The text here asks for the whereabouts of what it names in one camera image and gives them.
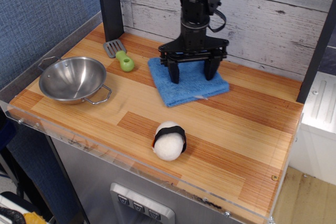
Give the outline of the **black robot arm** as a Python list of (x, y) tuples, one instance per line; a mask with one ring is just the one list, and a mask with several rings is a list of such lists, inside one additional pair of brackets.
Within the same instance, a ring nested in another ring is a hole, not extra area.
[(181, 33), (174, 41), (159, 47), (161, 64), (165, 65), (172, 82), (179, 82), (179, 63), (203, 61), (204, 76), (211, 80), (220, 62), (226, 58), (226, 39), (209, 37), (210, 17), (219, 16), (223, 21), (226, 17), (217, 8), (221, 0), (180, 0), (181, 2)]

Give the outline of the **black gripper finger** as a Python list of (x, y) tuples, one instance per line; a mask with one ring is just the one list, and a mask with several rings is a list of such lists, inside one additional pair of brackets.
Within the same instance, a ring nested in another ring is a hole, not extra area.
[(204, 76), (206, 80), (210, 81), (213, 79), (220, 64), (219, 58), (211, 58), (204, 61)]
[(171, 81), (173, 83), (179, 83), (180, 71), (179, 71), (178, 63), (174, 61), (172, 62), (169, 61), (167, 64), (167, 67), (169, 70)]

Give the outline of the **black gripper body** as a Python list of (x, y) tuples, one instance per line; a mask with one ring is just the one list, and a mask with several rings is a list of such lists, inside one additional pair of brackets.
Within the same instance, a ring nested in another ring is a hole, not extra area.
[(218, 66), (226, 58), (227, 39), (206, 35), (207, 25), (188, 26), (181, 24), (181, 33), (177, 39), (159, 47), (161, 64), (169, 62), (185, 63), (205, 61), (209, 66)]

